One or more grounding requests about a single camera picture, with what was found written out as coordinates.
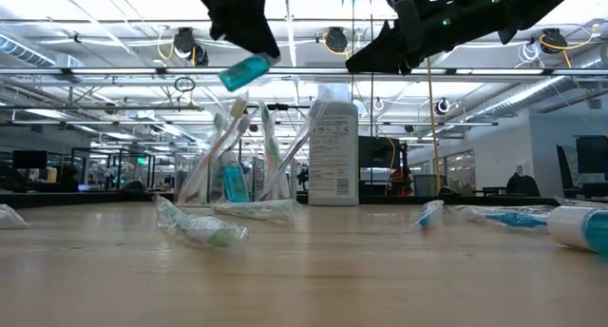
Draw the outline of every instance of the ceiling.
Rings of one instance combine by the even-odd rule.
[[[160,48],[161,53],[167,56],[170,53],[173,34],[177,28],[183,27],[195,29],[197,40],[205,46],[209,54],[210,67],[228,67],[248,56],[244,50],[209,38],[208,30],[211,24],[206,8],[199,0],[2,1],[0,34],[18,38],[24,45],[44,55],[71,55],[80,61],[83,67],[190,67],[189,61],[180,59],[175,54],[165,59],[158,51]],[[292,22],[286,19],[288,11]],[[294,69],[344,68],[344,61],[348,56],[332,54],[322,43],[323,33],[329,27],[343,28],[350,41],[348,49],[354,49],[356,52],[377,35],[384,19],[396,18],[386,0],[267,0],[265,13],[281,50],[281,61],[277,66]],[[501,45],[497,34],[493,33],[451,52],[435,55],[431,58],[431,64],[434,68],[473,69],[564,67],[561,54],[540,54],[539,58],[533,57],[534,61],[526,62],[526,55],[523,53],[527,52],[529,56],[532,47],[527,50],[523,48],[530,37],[540,36],[542,29],[559,28],[571,45],[577,45],[590,38],[591,24],[597,23],[593,39],[584,47],[571,51],[571,56],[576,61],[579,55],[603,42],[608,33],[608,24],[603,24],[605,19],[608,19],[608,0],[566,0],[534,28],[519,32],[506,46]],[[30,65],[0,53],[0,67]],[[22,74],[10,76],[12,82],[6,83],[5,89],[36,89],[38,96],[29,95],[24,100],[30,105],[40,106],[66,103],[70,97],[70,88],[73,88],[71,98],[78,98],[77,105],[81,106],[116,103],[118,106],[149,106],[151,111],[158,106],[185,106],[192,101],[198,107],[204,108],[203,111],[119,111],[112,115],[103,111],[70,113],[88,120],[137,120],[144,117],[172,122],[211,122],[214,113],[225,111],[237,97],[247,98],[252,105],[263,100],[267,103],[309,106],[311,100],[327,93],[327,90],[334,98],[350,100],[352,97],[355,101],[364,103],[359,104],[362,120],[370,118],[372,103],[377,103],[373,114],[376,120],[425,122],[429,119],[426,76],[403,79],[398,76],[376,75],[373,80],[370,76],[358,76],[352,84],[351,77],[346,74],[304,76],[290,75],[285,71],[283,75],[264,76],[250,86],[230,93],[215,75],[201,75],[193,77],[197,82],[195,90],[182,95],[174,93],[169,99],[167,91],[169,94],[175,91],[173,83],[177,78],[178,76],[168,75],[107,77],[103,74],[89,74],[81,77],[81,83],[71,84],[51,76]],[[432,90],[435,98],[446,98],[456,104],[458,109],[466,112],[482,106],[517,84],[537,80],[532,77],[444,77],[433,79]],[[0,102],[5,105],[15,104],[6,95],[0,97]],[[301,113],[305,113],[295,110],[289,112],[281,113],[279,120],[301,121]],[[24,119],[41,118],[39,115],[30,117],[32,114],[27,112],[19,114]],[[93,128],[105,131],[114,127]],[[402,125],[383,125],[376,128],[381,128],[382,132],[395,137],[409,135]],[[201,140],[208,138],[210,131],[209,126],[200,125],[184,125],[180,126],[180,129],[190,137]],[[360,133],[369,134],[374,129],[361,126]],[[141,128],[141,131],[131,129],[131,133],[137,133],[139,137],[158,138],[146,135],[148,132],[145,128]],[[283,137],[294,134],[294,128],[290,125],[282,126],[277,132],[278,136]],[[260,136],[259,133],[250,135],[252,138]],[[462,138],[462,135],[453,134],[452,137]]]

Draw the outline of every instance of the desk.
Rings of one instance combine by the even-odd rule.
[[[608,263],[418,206],[238,220],[239,257],[174,242],[147,202],[21,209],[0,231],[3,326],[603,326]]]

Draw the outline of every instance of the white plastic bottle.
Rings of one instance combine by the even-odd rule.
[[[358,111],[351,103],[332,102],[310,139],[310,205],[359,204]]]

